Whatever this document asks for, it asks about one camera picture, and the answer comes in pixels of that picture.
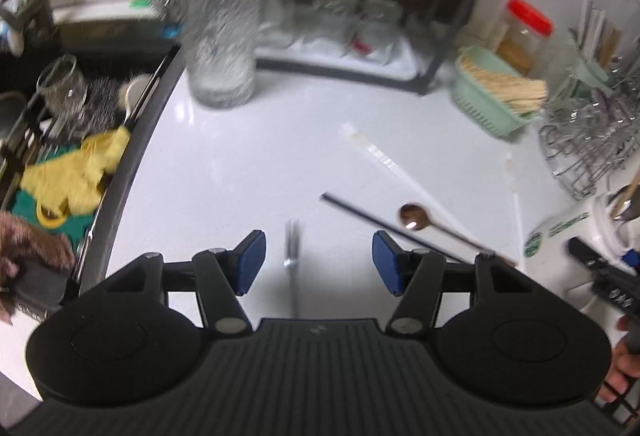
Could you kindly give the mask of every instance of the plastic jar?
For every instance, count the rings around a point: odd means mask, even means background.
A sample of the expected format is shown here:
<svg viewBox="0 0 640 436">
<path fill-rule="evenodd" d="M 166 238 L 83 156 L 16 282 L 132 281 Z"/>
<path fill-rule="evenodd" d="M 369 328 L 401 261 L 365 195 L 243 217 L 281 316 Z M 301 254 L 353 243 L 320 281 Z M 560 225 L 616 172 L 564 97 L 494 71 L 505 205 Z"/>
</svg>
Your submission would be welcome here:
<svg viewBox="0 0 640 436">
<path fill-rule="evenodd" d="M 524 0 L 509 0 L 490 38 L 490 49 L 526 76 L 554 25 Z"/>
</svg>

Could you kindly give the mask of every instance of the bronze spoon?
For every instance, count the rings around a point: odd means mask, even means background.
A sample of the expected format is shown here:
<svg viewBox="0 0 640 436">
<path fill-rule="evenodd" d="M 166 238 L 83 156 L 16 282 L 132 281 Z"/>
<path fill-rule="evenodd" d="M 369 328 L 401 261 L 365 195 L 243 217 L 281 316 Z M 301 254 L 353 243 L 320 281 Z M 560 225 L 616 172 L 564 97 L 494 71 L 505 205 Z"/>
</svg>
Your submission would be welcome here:
<svg viewBox="0 0 640 436">
<path fill-rule="evenodd" d="M 405 228 L 409 230 L 422 230 L 427 228 L 427 226 L 433 226 L 437 228 L 439 231 L 444 232 L 448 236 L 455 238 L 459 241 L 465 242 L 469 246 L 474 247 L 476 250 L 480 252 L 484 252 L 486 254 L 494 254 L 494 250 L 488 249 L 486 246 L 482 246 L 481 244 L 476 243 L 475 241 L 471 241 L 471 239 L 466 238 L 465 236 L 460 235 L 459 233 L 447 228 L 444 225 L 434 222 L 430 217 L 427 210 L 415 203 L 407 203 L 400 207 L 398 211 L 398 218 L 400 219 L 400 223 L 404 225 Z M 504 260 L 509 266 L 513 266 L 514 268 L 518 265 L 516 262 L 509 260 L 503 256 L 500 256 L 501 259 Z"/>
</svg>

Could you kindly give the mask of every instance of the green plastic basket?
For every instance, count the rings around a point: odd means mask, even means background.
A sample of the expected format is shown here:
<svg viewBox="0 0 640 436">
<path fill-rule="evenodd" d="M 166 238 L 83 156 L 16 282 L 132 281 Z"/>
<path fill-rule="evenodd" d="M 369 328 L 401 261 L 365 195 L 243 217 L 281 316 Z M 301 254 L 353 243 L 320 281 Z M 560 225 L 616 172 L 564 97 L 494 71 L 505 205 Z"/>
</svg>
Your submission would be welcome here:
<svg viewBox="0 0 640 436">
<path fill-rule="evenodd" d="M 521 75 L 496 54 L 480 46 L 460 50 L 456 59 L 456 83 L 451 90 L 454 102 L 478 124 L 500 138 L 526 126 L 536 116 L 535 112 L 516 114 L 506 104 L 495 98 L 484 86 L 469 77 L 460 67 L 460 58 L 469 55 L 475 65 L 496 73 L 521 77 Z"/>
</svg>

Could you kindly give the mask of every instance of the circular cap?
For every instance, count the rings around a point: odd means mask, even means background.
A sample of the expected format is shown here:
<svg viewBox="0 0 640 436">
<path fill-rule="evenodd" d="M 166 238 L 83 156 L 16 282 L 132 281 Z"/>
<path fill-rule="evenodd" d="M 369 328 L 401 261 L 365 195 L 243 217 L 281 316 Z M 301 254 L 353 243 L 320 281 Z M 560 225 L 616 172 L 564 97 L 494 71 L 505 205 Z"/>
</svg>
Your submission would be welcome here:
<svg viewBox="0 0 640 436">
<path fill-rule="evenodd" d="M 544 37 L 549 37 L 554 30 L 554 24 L 540 10 L 531 6 L 525 0 L 509 0 L 507 10 L 529 28 Z"/>
<path fill-rule="evenodd" d="M 396 333 L 411 335 L 422 331 L 423 325 L 418 319 L 400 317 L 391 323 L 391 329 Z"/>
<path fill-rule="evenodd" d="M 199 330 L 139 296 L 100 293 L 98 304 L 66 306 L 33 332 L 26 361 L 43 397 L 127 405 L 168 390 L 190 372 L 200 355 Z"/>
<path fill-rule="evenodd" d="M 518 362 L 546 362 L 566 347 L 561 330 L 539 320 L 514 320 L 498 326 L 492 333 L 494 346 L 504 356 Z"/>
<path fill-rule="evenodd" d="M 225 317 L 216 322 L 216 330 L 225 335 L 237 335 L 246 329 L 246 322 L 235 317 Z"/>
</svg>

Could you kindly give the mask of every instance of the red lid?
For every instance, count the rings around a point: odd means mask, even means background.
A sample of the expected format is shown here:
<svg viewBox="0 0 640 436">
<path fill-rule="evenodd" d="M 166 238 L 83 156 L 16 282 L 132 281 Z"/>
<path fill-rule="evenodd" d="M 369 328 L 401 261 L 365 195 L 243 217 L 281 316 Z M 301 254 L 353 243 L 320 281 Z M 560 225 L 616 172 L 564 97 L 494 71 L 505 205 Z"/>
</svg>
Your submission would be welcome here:
<svg viewBox="0 0 640 436">
<path fill-rule="evenodd" d="M 509 0 L 507 10 L 544 37 L 549 37 L 554 30 L 554 24 L 540 10 L 524 0 Z"/>
</svg>

